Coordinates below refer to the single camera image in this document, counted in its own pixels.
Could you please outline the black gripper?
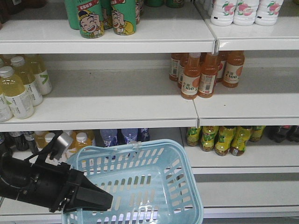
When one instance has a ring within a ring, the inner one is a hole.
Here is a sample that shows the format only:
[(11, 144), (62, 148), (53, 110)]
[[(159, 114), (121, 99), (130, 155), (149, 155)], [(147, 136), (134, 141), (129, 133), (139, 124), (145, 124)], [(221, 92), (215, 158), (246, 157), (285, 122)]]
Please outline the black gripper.
[(84, 175), (61, 163), (33, 165), (32, 203), (48, 208), (50, 212), (64, 213), (77, 209), (107, 211), (111, 208), (113, 196), (100, 189)]

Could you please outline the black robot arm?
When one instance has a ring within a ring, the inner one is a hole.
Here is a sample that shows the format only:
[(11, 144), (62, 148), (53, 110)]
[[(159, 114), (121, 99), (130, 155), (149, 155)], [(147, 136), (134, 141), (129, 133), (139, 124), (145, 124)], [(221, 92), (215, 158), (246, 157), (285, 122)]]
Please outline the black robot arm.
[(113, 201), (111, 194), (67, 163), (57, 166), (40, 160), (30, 163), (9, 154), (0, 158), (0, 195), (64, 213), (79, 208), (106, 211)]

